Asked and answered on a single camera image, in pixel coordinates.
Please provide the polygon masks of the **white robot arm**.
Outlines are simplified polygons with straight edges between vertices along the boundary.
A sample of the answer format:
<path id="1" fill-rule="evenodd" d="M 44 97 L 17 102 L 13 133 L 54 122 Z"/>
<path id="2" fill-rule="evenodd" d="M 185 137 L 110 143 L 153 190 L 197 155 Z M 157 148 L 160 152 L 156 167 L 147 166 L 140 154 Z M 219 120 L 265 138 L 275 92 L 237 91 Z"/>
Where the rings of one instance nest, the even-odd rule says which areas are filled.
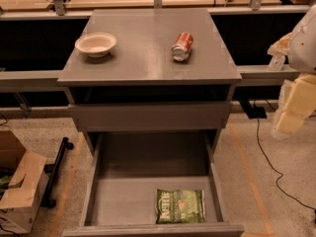
<path id="1" fill-rule="evenodd" d="M 281 70 L 288 65 L 299 72 L 293 81 L 285 80 L 278 98 L 272 134 L 286 138 L 296 133 L 316 111 L 316 5 L 293 28 L 268 49 L 269 68 Z"/>

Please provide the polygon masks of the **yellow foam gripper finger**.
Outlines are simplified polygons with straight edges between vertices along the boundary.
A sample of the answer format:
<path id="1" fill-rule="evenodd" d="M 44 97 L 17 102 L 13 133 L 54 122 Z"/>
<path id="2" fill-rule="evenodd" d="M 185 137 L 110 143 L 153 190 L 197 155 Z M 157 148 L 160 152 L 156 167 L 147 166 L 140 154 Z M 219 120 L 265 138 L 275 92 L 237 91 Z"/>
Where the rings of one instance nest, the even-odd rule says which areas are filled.
<path id="1" fill-rule="evenodd" d="M 273 121 L 273 136 L 291 136 L 316 111 L 316 75 L 300 74 L 280 88 Z"/>
<path id="2" fill-rule="evenodd" d="M 288 46 L 291 38 L 291 33 L 284 35 L 282 38 L 273 43 L 269 49 L 268 54 L 271 56 L 274 55 L 287 55 Z"/>

